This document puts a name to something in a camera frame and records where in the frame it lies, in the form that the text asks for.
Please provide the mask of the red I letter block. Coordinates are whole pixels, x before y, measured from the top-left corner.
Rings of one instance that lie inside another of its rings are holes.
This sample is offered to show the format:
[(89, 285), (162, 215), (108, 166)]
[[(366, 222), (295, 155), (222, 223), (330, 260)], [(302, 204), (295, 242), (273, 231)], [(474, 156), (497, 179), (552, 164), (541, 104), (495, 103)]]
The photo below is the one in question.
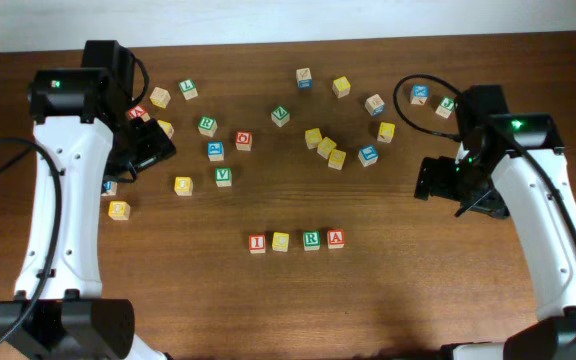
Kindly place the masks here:
[(251, 254), (262, 254), (267, 250), (266, 237), (264, 234), (253, 234), (249, 236), (249, 251)]

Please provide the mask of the yellow C letter block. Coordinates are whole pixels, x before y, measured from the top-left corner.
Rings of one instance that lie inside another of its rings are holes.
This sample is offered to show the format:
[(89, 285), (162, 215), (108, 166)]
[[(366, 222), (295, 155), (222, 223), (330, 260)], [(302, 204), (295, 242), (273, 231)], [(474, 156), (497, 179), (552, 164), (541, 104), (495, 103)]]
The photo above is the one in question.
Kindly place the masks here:
[(272, 236), (272, 250), (287, 252), (289, 249), (290, 235), (283, 232), (274, 232)]

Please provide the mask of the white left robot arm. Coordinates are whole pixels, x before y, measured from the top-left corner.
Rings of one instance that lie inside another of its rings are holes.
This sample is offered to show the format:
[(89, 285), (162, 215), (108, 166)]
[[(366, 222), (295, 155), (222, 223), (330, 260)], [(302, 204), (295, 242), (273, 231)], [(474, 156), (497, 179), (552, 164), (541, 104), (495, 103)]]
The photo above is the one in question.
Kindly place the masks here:
[(114, 40), (90, 40), (75, 69), (41, 70), (28, 89), (37, 156), (30, 237), (14, 297), (0, 301), (0, 343), (29, 359), (157, 359), (134, 308), (106, 299), (98, 264), (103, 186), (132, 183), (174, 155), (155, 120), (131, 119), (143, 63)]

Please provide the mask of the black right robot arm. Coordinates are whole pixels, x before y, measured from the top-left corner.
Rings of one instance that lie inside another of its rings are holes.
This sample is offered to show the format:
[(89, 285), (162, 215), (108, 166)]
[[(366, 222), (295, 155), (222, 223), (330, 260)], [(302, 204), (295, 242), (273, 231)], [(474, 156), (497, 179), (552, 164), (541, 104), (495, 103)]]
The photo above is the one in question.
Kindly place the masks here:
[(444, 345), (440, 359), (576, 359), (576, 202), (563, 141), (545, 113), (513, 114), (498, 85), (458, 95), (455, 157), (425, 158), (415, 196), (512, 219), (529, 268), (536, 324), (503, 342)]

